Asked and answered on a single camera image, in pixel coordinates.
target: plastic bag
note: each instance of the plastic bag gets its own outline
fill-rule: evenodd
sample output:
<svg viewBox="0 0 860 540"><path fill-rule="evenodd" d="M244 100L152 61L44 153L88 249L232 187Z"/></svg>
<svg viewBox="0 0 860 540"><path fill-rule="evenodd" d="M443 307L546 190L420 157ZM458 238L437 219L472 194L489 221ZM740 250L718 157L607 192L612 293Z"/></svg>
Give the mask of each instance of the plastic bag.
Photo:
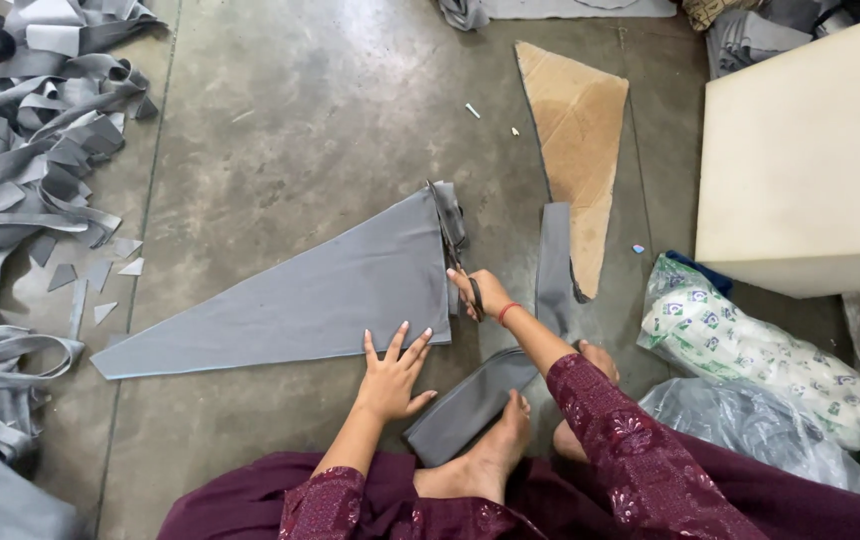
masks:
<svg viewBox="0 0 860 540"><path fill-rule="evenodd" d="M672 378L654 386L640 407L688 436L860 494L860 465L790 402L754 384Z"/></svg>
<svg viewBox="0 0 860 540"><path fill-rule="evenodd" d="M860 374L755 319L702 274L661 255L647 282L637 345L714 381L745 381L789 400L847 450L860 450Z"/></svg>

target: scissor handle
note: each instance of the scissor handle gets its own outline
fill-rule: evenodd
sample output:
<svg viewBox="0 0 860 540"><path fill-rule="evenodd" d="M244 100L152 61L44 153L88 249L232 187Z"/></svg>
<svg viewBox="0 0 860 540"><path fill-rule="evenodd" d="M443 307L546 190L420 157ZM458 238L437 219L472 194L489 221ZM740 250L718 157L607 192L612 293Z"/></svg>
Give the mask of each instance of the scissor handle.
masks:
<svg viewBox="0 0 860 540"><path fill-rule="evenodd" d="M480 294L480 285L473 277L468 277L468 279L470 280L470 288L473 289L473 311L477 313L477 321L482 323L486 315L484 313L484 299Z"/></svg>

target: concrete floor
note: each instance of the concrete floor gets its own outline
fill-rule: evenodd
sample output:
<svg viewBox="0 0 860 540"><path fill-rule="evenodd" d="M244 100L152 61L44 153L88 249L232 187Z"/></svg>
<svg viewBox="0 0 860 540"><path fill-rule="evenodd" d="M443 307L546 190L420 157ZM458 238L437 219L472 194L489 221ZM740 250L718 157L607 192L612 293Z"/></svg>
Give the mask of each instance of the concrete floor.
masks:
<svg viewBox="0 0 860 540"><path fill-rule="evenodd" d="M575 307L573 338L602 343L633 398L670 377L635 341L655 255L693 252L708 63L686 19L494 21L462 33L429 0L148 5L172 33L116 54L152 81L161 113L128 123L124 152L89 180L93 206L124 218L117 236L145 240L147 262L138 279L117 276L117 264L102 294L88 295L87 356L111 334L140 332L332 239L425 178L456 183L468 265L532 303L548 194L513 50L522 40L629 80L601 292ZM65 335L72 287L45 292L53 268L81 272L109 253L61 241L45 270L12 256L4 317ZM837 299L749 286L735 296L800 338L849 350ZM92 308L114 301L95 327ZM447 392L510 340L492 322L455 322L454 344L434 350L417 390ZM85 357L52 387L35 480L101 539L154 538L174 499L221 473L327 448L363 371L345 357L107 382ZM541 381L527 394L540 454L560 416ZM406 425L392 425L382 448L405 450Z"/></svg>

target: black scissors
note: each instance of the black scissors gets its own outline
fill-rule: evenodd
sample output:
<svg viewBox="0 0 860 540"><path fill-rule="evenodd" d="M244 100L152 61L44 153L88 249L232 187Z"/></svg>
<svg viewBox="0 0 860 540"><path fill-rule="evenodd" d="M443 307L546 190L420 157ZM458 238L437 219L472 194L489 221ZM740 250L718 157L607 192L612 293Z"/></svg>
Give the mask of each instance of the black scissors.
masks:
<svg viewBox="0 0 860 540"><path fill-rule="evenodd" d="M453 233L448 227L448 220L444 214L443 208L445 205L442 204L440 194L437 193L437 189L430 179L427 179L427 188L430 189L430 194L433 195L433 202L436 205L436 219L439 221L439 230L440 234L443 236L443 247L446 250L448 263L452 264L454 270L457 272L463 272L464 264L460 259L460 251L457 249L456 243L453 241ZM480 295L480 286L477 284L477 280L473 277L467 276L467 279L470 280L470 287L473 289L473 312L477 314L477 321L482 323L484 322L485 314L483 297Z"/></svg>

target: sleeve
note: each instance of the sleeve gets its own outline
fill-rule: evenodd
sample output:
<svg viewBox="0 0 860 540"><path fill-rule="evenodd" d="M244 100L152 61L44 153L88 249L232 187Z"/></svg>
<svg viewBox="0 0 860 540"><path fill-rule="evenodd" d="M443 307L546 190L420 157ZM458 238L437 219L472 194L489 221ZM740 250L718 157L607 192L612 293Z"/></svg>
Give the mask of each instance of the sleeve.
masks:
<svg viewBox="0 0 860 540"><path fill-rule="evenodd" d="M546 379L621 528L645 537L766 538L668 427L582 355L557 360Z"/></svg>
<svg viewBox="0 0 860 540"><path fill-rule="evenodd" d="M283 497L278 540L350 538L360 519L365 477L351 467L333 467Z"/></svg>

